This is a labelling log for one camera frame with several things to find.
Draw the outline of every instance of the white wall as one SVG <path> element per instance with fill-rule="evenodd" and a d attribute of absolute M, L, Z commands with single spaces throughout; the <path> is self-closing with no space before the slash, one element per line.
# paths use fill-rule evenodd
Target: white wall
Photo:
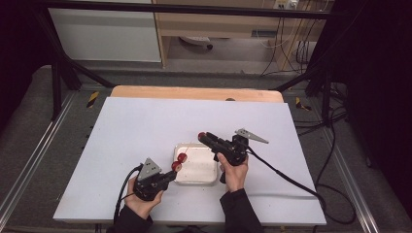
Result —
<path fill-rule="evenodd" d="M 100 0 L 104 1 L 151 3 Z M 50 13 L 61 44 L 73 59 L 161 61 L 153 13 L 65 9 L 50 9 Z"/>

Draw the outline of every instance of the hand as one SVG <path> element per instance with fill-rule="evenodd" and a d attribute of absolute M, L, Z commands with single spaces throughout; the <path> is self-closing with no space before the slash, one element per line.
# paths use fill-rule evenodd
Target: hand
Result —
<path fill-rule="evenodd" d="M 128 181 L 127 193 L 133 193 L 133 185 L 136 181 L 136 178 L 137 177 L 134 177 Z M 130 208 L 130 210 L 132 210 L 134 213 L 136 213 L 136 215 L 138 215 L 142 219 L 147 219 L 154 206 L 161 202 L 162 194 L 163 190 L 161 190 L 157 194 L 153 201 L 149 202 L 141 200 L 136 195 L 129 195 L 126 198 L 124 198 L 124 205 Z"/>
<path fill-rule="evenodd" d="M 246 174 L 248 173 L 248 160 L 246 156 L 245 161 L 238 166 L 232 166 L 224 157 L 223 154 L 218 153 L 218 160 L 221 162 L 221 169 L 226 173 L 226 187 L 230 192 L 237 191 L 244 188 Z"/>

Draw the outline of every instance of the white tray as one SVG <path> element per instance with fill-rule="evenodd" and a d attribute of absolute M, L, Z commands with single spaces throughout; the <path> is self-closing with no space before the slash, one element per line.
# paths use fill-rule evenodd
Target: white tray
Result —
<path fill-rule="evenodd" d="M 179 153 L 185 152 L 188 159 L 182 164 L 175 182 L 181 185 L 213 185 L 218 177 L 218 163 L 210 148 L 203 144 L 178 144 L 175 147 L 174 161 Z"/>

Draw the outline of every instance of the white table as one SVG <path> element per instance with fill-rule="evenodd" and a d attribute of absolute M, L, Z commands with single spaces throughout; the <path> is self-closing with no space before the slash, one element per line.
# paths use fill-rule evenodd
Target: white table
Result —
<path fill-rule="evenodd" d="M 167 172 L 179 143 L 195 143 L 203 131 L 230 140 L 242 127 L 269 141 L 250 141 L 260 157 L 314 189 L 287 104 L 109 97 L 53 218 L 112 222 L 126 175 L 147 157 Z M 263 225 L 326 224 L 315 197 L 252 156 L 249 164 L 245 189 Z M 219 181 L 212 186 L 171 183 L 151 215 L 156 223 L 222 223 L 224 190 Z"/>

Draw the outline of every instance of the black sleeve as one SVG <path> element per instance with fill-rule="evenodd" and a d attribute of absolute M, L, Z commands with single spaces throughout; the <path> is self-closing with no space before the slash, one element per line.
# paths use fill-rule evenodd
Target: black sleeve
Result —
<path fill-rule="evenodd" d="M 149 216 L 147 220 L 136 215 L 130 208 L 124 206 L 115 225 L 109 227 L 106 233 L 145 233 L 152 226 Z"/>
<path fill-rule="evenodd" d="M 224 231 L 237 233 L 262 233 L 263 227 L 249 201 L 245 189 L 227 192 L 221 198 L 225 215 Z"/>

